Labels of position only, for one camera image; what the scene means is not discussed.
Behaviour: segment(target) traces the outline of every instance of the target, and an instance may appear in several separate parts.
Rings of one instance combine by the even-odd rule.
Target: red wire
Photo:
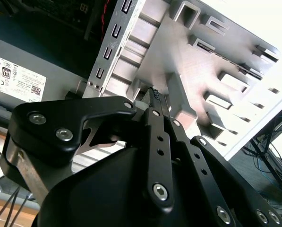
[[[105,3],[105,5],[104,5],[104,11],[103,11],[103,13],[102,13],[102,16],[101,16],[101,22],[102,22],[102,27],[101,27],[101,29],[102,29],[102,36],[101,36],[101,40],[103,41],[103,38],[104,38],[104,25],[105,25],[105,21],[104,21],[104,16],[105,16],[105,13],[106,13],[106,9],[107,9],[107,5],[108,5],[108,3],[109,3],[109,1],[110,0],[107,0],[106,1],[106,3]]]

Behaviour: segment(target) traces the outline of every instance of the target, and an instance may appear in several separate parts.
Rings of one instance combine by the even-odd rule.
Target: barcode
[[[35,86],[32,86],[32,93],[36,95],[40,95],[41,89]]]

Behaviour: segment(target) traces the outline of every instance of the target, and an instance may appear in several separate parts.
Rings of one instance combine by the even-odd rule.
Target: circular hole
[[[132,108],[132,104],[130,104],[130,103],[124,103],[124,105],[125,105],[127,108]]]
[[[173,120],[173,123],[178,127],[180,126],[180,123],[177,120]]]
[[[201,169],[201,171],[202,171],[202,173],[203,173],[204,175],[207,175],[207,174],[208,174],[207,171],[204,170],[204,169]]]
[[[161,155],[161,156],[163,156],[163,155],[164,155],[164,152],[163,152],[162,150],[158,149],[158,154]]]
[[[157,112],[156,110],[152,110],[152,112],[154,113],[155,116],[160,116],[160,113]]]

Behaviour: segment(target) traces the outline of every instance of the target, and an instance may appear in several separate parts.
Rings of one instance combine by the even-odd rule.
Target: label sticker
[[[46,77],[0,58],[0,92],[26,102],[40,102]]]

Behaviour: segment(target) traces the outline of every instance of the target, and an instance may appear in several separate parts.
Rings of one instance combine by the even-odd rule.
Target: screw head
[[[206,141],[205,141],[204,139],[200,138],[199,141],[200,141],[200,143],[203,144],[204,146],[207,145],[207,143],[206,143]]]
[[[33,124],[44,124],[44,123],[46,123],[46,118],[40,113],[32,113],[28,117],[28,119]]]
[[[259,219],[261,219],[262,222],[264,222],[265,224],[268,224],[267,217],[260,210],[257,210],[256,214],[258,215]]]
[[[125,105],[127,108],[129,108],[129,109],[132,108],[132,104],[130,104],[130,103],[124,102],[124,105]]]
[[[56,136],[62,141],[70,141],[73,138],[73,133],[69,129],[58,129]]]
[[[272,211],[269,211],[269,215],[271,216],[271,218],[276,222],[276,224],[280,224],[280,220],[279,218],[272,212]]]
[[[180,127],[180,123],[179,123],[177,120],[173,120],[173,123],[174,123],[176,126]]]
[[[225,211],[222,207],[217,206],[216,212],[218,217],[225,223],[225,224],[230,224],[231,223],[231,218],[230,215]]]
[[[163,185],[156,183],[153,190],[154,194],[159,198],[159,200],[165,201],[168,198],[168,192]]]
[[[152,112],[154,113],[155,116],[160,116],[160,113],[157,112],[156,110],[152,110]]]

